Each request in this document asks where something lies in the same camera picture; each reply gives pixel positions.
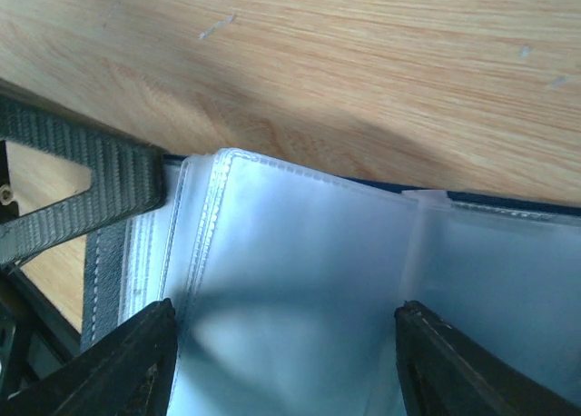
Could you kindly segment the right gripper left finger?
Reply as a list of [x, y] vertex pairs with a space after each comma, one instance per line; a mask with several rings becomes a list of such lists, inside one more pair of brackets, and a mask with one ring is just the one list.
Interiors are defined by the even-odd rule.
[[152, 302], [63, 368], [1, 402], [3, 415], [164, 415], [177, 357], [172, 302]]

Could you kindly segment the blue card holder wallet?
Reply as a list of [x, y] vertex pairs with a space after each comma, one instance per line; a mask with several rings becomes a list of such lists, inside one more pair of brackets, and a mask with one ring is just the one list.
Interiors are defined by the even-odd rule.
[[576, 207], [166, 155], [158, 209], [88, 236], [81, 346], [170, 299], [171, 415], [401, 415], [394, 311], [422, 302], [580, 400]]

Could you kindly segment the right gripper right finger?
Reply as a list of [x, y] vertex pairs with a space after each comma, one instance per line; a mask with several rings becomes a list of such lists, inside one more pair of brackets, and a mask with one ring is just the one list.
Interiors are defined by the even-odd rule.
[[394, 312], [408, 415], [578, 415], [580, 407], [514, 370], [424, 304]]

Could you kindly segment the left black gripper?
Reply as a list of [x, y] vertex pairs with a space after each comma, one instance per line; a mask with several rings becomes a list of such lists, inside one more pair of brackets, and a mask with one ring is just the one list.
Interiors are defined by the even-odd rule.
[[13, 264], [1, 268], [1, 396], [42, 380], [80, 354], [80, 334]]

